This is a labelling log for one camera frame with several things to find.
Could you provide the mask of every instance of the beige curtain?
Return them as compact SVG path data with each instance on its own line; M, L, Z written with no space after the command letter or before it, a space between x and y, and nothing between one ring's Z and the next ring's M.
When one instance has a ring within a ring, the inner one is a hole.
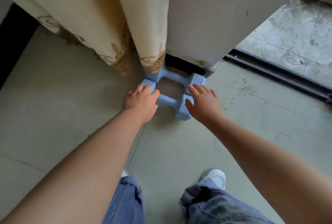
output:
M146 72L165 58L169 0L13 0L52 32L93 48L121 75L132 71L131 37Z

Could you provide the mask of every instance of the sneaker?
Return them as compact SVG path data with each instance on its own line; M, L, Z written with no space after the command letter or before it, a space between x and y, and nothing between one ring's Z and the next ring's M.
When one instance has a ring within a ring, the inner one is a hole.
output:
M126 177L126 176L129 176L129 174L125 170L123 170L122 174L121 174L121 177Z
M221 189L225 190L226 188L226 175L218 169L207 170L203 172L200 181L212 179L213 182Z

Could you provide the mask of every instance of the jeans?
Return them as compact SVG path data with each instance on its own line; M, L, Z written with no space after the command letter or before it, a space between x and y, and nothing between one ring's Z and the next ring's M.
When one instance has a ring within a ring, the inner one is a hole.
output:
M185 189L180 207L186 224L273 223L257 209L221 190L213 180L203 180ZM143 224L142 191L132 176L120 179L103 224Z

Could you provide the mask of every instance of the person's right arm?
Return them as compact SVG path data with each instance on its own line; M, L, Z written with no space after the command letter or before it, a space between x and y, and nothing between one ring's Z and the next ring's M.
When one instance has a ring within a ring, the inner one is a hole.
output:
M332 180L297 156L243 128L220 112L216 93L188 86L189 113L227 148L285 223L332 223Z

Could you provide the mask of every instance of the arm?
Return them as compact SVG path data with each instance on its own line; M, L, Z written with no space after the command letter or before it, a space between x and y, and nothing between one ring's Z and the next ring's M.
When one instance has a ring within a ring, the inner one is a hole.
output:
M257 190L286 223L331 223L332 180L276 144L220 113L216 93L189 86L190 114L227 148Z
M1 222L102 223L131 145L155 114L159 91L140 84L129 91L122 112L93 133Z

